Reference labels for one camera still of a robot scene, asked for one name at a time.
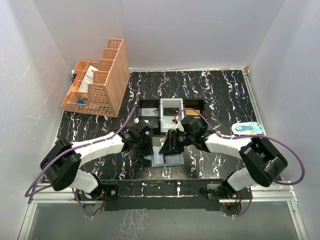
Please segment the green card holder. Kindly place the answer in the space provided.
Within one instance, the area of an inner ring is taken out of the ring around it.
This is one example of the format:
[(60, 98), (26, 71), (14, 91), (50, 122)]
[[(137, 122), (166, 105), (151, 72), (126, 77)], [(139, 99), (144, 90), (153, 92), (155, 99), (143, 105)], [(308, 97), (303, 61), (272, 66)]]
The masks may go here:
[(154, 146), (152, 150), (153, 150), (153, 155), (147, 155), (147, 156), (144, 156), (143, 158), (151, 161), (151, 166), (153, 168), (180, 166), (185, 164), (183, 154), (175, 154), (175, 155), (160, 154), (160, 150), (161, 150), (160, 146)]

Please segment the white card with magnetic stripe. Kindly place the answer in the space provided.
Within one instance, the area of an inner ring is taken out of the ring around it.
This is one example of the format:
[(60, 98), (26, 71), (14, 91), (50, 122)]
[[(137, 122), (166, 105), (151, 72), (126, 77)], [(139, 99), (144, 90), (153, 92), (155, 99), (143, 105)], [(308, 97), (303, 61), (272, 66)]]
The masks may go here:
[(142, 108), (141, 116), (142, 117), (158, 117), (159, 110), (157, 108)]

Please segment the peach plastic desk organizer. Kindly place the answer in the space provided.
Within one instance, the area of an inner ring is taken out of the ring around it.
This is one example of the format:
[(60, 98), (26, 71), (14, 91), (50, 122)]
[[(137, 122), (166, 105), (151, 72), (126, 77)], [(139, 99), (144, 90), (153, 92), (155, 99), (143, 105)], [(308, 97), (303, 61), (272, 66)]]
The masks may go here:
[[(93, 73), (88, 92), (79, 92), (89, 66), (98, 70)], [(101, 59), (97, 62), (80, 60), (74, 71), (75, 78), (62, 103), (63, 110), (116, 118), (130, 79), (125, 41), (110, 38)], [(79, 100), (86, 104), (77, 104)]]

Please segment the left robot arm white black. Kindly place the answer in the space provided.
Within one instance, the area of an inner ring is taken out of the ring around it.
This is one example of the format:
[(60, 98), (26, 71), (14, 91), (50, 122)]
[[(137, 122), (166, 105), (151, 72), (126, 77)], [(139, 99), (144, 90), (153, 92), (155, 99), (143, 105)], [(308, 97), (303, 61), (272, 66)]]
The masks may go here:
[(91, 140), (59, 140), (42, 160), (40, 168), (55, 191), (73, 188), (97, 200), (103, 195), (103, 184), (97, 176), (81, 170), (81, 166), (130, 150), (148, 156), (151, 154), (152, 134), (153, 129), (147, 122), (136, 119), (129, 128)]

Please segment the black bin with gold card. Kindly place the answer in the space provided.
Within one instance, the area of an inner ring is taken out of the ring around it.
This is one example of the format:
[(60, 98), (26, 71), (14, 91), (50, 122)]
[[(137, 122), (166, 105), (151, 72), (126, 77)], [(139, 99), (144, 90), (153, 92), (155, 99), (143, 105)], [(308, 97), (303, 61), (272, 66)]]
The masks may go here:
[(207, 117), (207, 113), (206, 113), (206, 102), (204, 99), (201, 98), (186, 98), (184, 99), (184, 107), (185, 108), (191, 108), (194, 109), (196, 112), (190, 110), (190, 109), (186, 109), (185, 112), (185, 116), (192, 116), (195, 117), (196, 119), (201, 119), (203, 122), (204, 120), (199, 116), (199, 113), (204, 116), (206, 118), (206, 120), (208, 119)]

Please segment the white plastic bin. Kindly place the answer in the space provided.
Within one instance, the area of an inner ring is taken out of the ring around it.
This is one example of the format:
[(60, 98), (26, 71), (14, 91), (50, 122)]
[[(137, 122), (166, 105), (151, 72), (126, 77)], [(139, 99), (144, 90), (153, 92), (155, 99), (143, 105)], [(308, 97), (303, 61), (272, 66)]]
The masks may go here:
[(184, 109), (182, 98), (161, 98), (159, 102), (160, 132), (167, 133), (169, 129), (174, 130), (176, 123), (175, 116)]

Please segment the black bin with white card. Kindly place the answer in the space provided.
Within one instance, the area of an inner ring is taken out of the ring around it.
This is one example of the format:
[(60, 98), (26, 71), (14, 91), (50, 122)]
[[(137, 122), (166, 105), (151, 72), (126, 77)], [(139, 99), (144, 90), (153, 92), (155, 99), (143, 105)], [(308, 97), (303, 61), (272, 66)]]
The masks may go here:
[(153, 129), (159, 128), (159, 107), (158, 99), (140, 99), (139, 100), (138, 118), (147, 121)]

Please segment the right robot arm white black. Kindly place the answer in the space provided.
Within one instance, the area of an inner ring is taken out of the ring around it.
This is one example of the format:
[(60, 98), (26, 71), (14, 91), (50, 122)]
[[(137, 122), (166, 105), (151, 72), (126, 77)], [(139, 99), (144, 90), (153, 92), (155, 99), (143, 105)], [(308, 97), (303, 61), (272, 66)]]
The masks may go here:
[(240, 159), (244, 168), (231, 173), (214, 189), (201, 189), (205, 195), (233, 199), (241, 190), (260, 185), (269, 187), (288, 166), (286, 158), (266, 138), (231, 139), (208, 130), (208, 125), (193, 116), (173, 120), (176, 129), (169, 129), (159, 154), (179, 155), (190, 145), (200, 151), (220, 153)]

